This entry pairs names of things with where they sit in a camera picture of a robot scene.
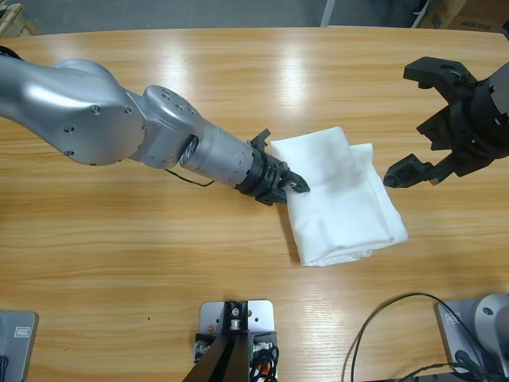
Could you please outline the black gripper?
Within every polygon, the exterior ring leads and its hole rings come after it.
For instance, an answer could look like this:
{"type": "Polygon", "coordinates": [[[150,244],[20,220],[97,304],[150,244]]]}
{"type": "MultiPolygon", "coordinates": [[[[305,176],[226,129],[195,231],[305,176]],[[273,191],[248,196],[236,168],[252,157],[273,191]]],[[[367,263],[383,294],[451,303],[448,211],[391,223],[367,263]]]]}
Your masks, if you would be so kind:
{"type": "Polygon", "coordinates": [[[303,196],[309,191],[305,179],[291,172],[285,162],[253,147],[253,162],[244,180],[238,184],[241,194],[267,206],[286,204],[287,196],[303,196]]]}
{"type": "Polygon", "coordinates": [[[383,184],[409,188],[428,181],[434,185],[449,175],[463,177],[508,156],[508,65],[485,80],[449,70],[456,98],[417,127],[430,140],[431,150],[450,154],[433,166],[409,154],[387,170],[383,184]]]}

